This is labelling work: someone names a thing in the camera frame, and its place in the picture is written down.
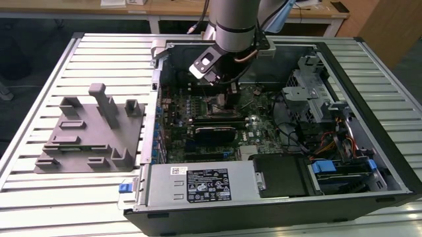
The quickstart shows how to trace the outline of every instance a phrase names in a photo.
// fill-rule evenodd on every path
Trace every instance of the warning label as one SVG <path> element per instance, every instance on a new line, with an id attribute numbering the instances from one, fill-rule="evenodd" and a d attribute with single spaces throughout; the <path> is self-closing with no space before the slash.
<path id="1" fill-rule="evenodd" d="M 227 169 L 187 171 L 187 201 L 229 201 L 231 190 Z"/>

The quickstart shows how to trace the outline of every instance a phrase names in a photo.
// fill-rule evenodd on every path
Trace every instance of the wire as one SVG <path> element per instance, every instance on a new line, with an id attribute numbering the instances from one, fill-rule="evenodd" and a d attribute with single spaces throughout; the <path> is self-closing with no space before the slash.
<path id="1" fill-rule="evenodd" d="M 351 152 L 353 154 L 353 157 L 356 157 L 356 142 L 355 140 L 349 137 L 349 136 L 345 136 L 345 139 L 349 141 L 349 145 L 351 145 Z"/>
<path id="2" fill-rule="evenodd" d="M 196 30 L 196 27 L 199 26 L 199 24 L 201 23 L 201 21 L 204 20 L 205 13 L 207 13 L 207 9 L 208 9 L 208 5 L 209 5 L 209 0 L 205 0 L 204 9 L 203 9 L 203 13 L 201 13 L 201 15 L 200 15 L 200 18 L 199 18 L 196 24 L 189 28 L 189 30 L 187 31 L 185 34 L 191 34 L 191 33 Z"/>
<path id="3" fill-rule="evenodd" d="M 241 108 L 239 109 L 239 111 L 243 110 L 252 102 L 253 102 L 253 100 L 251 100 L 244 106 L 241 106 Z"/>
<path id="4" fill-rule="evenodd" d="M 299 22 L 299 24 L 301 23 L 301 8 L 300 8 L 300 6 L 295 3 L 295 5 L 299 7 L 299 15 L 300 15 L 300 22 Z"/>
<path id="5" fill-rule="evenodd" d="M 243 76 L 243 74 L 245 73 L 245 71 L 251 68 L 251 65 L 252 65 L 252 61 L 249 62 L 249 64 L 245 66 L 243 71 L 239 73 L 239 75 L 233 79 L 231 79 L 229 81 L 219 82 L 217 84 L 227 85 L 227 84 L 232 84 L 233 82 L 236 82 L 240 79 L 240 77 Z"/>
<path id="6" fill-rule="evenodd" d="M 255 49 L 248 56 L 245 56 L 244 58 L 235 58 L 235 62 L 236 63 L 244 63 L 245 61 L 248 61 L 255 55 L 257 54 L 257 49 Z"/>
<path id="7" fill-rule="evenodd" d="M 30 87 L 42 88 L 41 85 L 13 85 L 13 86 L 6 86 L 6 88 L 30 88 Z"/>
<path id="8" fill-rule="evenodd" d="M 283 9 L 283 7 L 285 6 L 288 0 L 284 1 L 284 3 L 281 4 L 281 6 L 279 6 L 279 8 L 269 14 L 269 16 L 264 19 L 260 28 L 264 28 L 264 25 L 267 24 L 268 20 L 276 15 L 276 13 Z"/>
<path id="9" fill-rule="evenodd" d="M 333 133 L 333 132 L 325 132 L 325 133 L 321 135 L 321 137 L 320 137 L 320 146 L 323 145 L 323 140 L 324 140 L 325 135 L 328 135 L 328 134 L 331 134 L 331 133 Z"/>

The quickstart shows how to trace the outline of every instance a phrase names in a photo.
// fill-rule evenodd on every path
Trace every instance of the metal bracket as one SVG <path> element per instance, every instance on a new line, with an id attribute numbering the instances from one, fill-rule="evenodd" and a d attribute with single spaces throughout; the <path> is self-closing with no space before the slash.
<path id="1" fill-rule="evenodd" d="M 167 46 L 165 40 L 156 39 L 152 41 L 150 56 L 153 60 L 157 60 L 159 58 L 161 58 L 163 56 L 168 54 L 165 46 Z"/>
<path id="2" fill-rule="evenodd" d="M 289 101 L 305 101 L 312 96 L 304 87 L 284 87 L 283 88 L 284 98 Z"/>
<path id="3" fill-rule="evenodd" d="M 347 102 L 343 102 L 343 101 L 340 101 L 340 102 L 332 102 L 332 103 L 324 103 L 323 104 L 323 106 L 325 106 L 325 108 L 327 108 L 327 110 L 343 110 L 347 106 L 348 106 L 348 104 L 347 104 Z"/>

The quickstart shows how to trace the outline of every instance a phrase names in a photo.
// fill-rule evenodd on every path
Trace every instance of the metal work table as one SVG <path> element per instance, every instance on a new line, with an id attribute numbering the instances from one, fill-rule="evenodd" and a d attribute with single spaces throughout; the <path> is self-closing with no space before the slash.
<path id="1" fill-rule="evenodd" d="M 106 85 L 105 93 L 113 96 L 116 103 L 125 99 L 137 99 L 138 103 L 145 103 L 155 74 L 149 63 L 155 39 L 199 40 L 185 35 L 132 34 L 85 34 L 81 39 L 70 40 L 0 160 L 1 237 L 144 236 L 125 220 L 116 205 L 117 201 L 120 204 L 133 204 L 132 194 L 118 200 L 117 184 L 136 177 L 138 170 L 77 174 L 34 174 L 32 170 L 61 114 L 57 106 L 62 96 L 77 96 L 82 103 L 93 103 L 93 98 L 88 97 L 88 86 L 101 82 Z M 352 38 L 273 39 L 291 42 L 319 40 L 327 43 L 422 178 L 422 108 L 367 45 Z M 422 204 L 415 201 L 384 208 L 349 222 L 193 236 L 420 236 L 420 219 Z"/>

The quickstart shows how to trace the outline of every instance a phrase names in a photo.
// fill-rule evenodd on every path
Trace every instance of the blue latch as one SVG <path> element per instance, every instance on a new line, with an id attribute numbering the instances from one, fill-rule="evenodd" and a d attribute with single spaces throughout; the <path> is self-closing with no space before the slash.
<path id="1" fill-rule="evenodd" d="M 132 184 L 118 184 L 118 193 L 120 194 L 129 194 L 132 192 Z"/>
<path id="2" fill-rule="evenodd" d="M 312 164 L 312 171 L 313 173 L 320 173 L 320 172 L 335 172 L 335 166 L 332 161 L 329 160 L 317 160 Z"/>
<path id="3" fill-rule="evenodd" d="M 368 166 L 371 170 L 376 170 L 376 164 L 375 161 L 372 159 L 368 159 Z"/>

